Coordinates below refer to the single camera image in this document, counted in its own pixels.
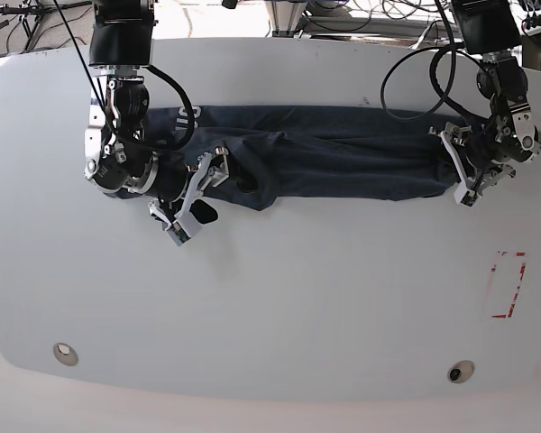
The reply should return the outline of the left-side robot arm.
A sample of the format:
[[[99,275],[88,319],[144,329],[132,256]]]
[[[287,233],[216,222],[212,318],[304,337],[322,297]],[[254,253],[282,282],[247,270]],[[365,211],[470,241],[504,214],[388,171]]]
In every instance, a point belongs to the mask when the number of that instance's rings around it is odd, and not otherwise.
[[[226,159],[230,178],[206,193],[262,211],[279,198],[407,201],[452,192],[464,206],[511,177],[541,151],[527,101],[527,75],[512,56],[518,45],[503,1],[456,1],[463,39],[433,51],[429,78],[452,115],[392,112],[386,106],[205,106],[188,157]],[[439,62],[463,55],[477,65],[476,84],[490,104],[477,115],[452,100]]]

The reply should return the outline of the right-side robot arm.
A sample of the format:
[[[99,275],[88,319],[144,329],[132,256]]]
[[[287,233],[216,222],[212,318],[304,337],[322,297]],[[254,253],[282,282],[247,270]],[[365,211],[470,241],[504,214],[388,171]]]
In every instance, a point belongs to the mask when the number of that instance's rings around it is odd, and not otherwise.
[[[187,165],[180,150],[195,130],[195,113],[176,80],[151,64],[156,24],[152,1],[96,1],[89,66],[100,71],[91,81],[89,125],[85,132],[85,177],[109,196],[147,196],[151,217],[178,245],[218,218],[202,200],[206,189],[231,176],[224,146]],[[150,93],[139,69],[145,68],[179,95],[186,127],[173,146],[145,136]]]

